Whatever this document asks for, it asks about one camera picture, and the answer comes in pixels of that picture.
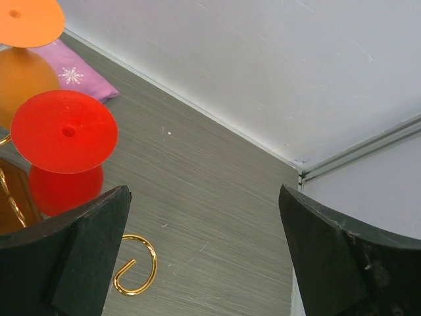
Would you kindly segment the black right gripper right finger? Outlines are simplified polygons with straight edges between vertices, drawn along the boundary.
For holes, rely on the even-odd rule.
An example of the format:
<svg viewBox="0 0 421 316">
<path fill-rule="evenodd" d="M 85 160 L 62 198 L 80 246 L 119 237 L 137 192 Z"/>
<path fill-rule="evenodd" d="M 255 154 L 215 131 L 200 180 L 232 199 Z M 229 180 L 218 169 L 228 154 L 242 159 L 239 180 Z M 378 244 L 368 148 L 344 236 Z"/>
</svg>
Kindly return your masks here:
<svg viewBox="0 0 421 316">
<path fill-rule="evenodd" d="M 419 315 L 420 241 L 282 186 L 279 210 L 307 315 Z"/>
</svg>

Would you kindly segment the orange wine glass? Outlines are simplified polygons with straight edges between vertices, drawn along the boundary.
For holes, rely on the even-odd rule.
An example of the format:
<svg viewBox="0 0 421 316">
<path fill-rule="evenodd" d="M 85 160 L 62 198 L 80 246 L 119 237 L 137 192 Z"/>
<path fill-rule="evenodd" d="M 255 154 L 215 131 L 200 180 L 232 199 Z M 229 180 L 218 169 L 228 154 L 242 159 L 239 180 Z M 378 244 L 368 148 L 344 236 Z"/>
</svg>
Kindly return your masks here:
<svg viewBox="0 0 421 316">
<path fill-rule="evenodd" d="M 52 66 L 33 48 L 59 38 L 65 17 L 57 1 L 1 2 L 1 127 L 9 129 L 14 114 L 31 97 L 58 90 Z"/>
</svg>

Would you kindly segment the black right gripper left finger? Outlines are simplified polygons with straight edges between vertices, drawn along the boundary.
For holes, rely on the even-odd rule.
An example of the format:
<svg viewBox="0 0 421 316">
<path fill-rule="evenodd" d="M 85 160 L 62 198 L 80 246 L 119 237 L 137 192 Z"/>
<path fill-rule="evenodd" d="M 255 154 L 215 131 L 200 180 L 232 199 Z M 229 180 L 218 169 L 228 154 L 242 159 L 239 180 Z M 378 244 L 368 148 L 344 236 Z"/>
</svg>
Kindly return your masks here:
<svg viewBox="0 0 421 316">
<path fill-rule="evenodd" d="M 1 236 L 2 315 L 101 315 L 132 195 L 90 202 Z"/>
</svg>

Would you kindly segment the red wine glass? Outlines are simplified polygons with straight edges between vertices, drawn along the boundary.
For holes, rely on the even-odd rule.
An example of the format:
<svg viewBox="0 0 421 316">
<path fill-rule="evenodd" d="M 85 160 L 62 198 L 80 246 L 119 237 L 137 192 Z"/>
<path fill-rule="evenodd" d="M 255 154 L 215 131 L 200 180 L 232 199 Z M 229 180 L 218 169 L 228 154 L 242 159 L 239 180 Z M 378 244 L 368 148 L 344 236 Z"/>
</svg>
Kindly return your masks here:
<svg viewBox="0 0 421 316">
<path fill-rule="evenodd" d="M 100 195 L 102 164 L 116 147 L 118 125 L 98 100 L 55 90 L 20 106 L 11 139 L 30 163 L 29 187 L 37 208 L 52 217 Z"/>
</svg>

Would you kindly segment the gold wire wine glass rack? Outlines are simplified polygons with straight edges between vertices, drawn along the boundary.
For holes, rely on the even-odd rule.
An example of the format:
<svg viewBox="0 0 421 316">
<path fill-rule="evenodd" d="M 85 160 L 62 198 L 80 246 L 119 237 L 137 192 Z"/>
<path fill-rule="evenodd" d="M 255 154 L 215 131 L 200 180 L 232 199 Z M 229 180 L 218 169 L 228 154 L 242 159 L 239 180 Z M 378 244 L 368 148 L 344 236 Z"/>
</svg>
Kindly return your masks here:
<svg viewBox="0 0 421 316">
<path fill-rule="evenodd" d="M 87 205 L 46 219 L 1 239 L 1 284 L 34 298 L 99 298 L 114 277 L 143 267 L 150 284 L 154 250 L 124 234 L 131 195 L 127 186 L 110 189 Z"/>
</svg>

